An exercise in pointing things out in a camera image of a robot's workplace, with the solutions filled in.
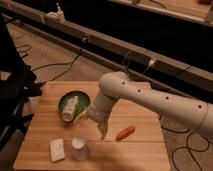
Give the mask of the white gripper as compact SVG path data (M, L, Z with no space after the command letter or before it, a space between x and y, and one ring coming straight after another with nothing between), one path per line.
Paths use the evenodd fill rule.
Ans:
M88 117L98 124L98 130L101 133L101 139L104 140L107 132L108 132L108 118L109 118L109 112L104 112L101 110L98 110L93 103L91 103L88 106L87 109Z

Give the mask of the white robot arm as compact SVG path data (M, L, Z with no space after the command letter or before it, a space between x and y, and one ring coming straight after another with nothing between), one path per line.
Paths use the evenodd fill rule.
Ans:
M114 105L119 99L126 99L161 113L213 141L213 104L136 87L124 72L104 74L98 85L98 94L87 112L89 117L99 124L108 124Z

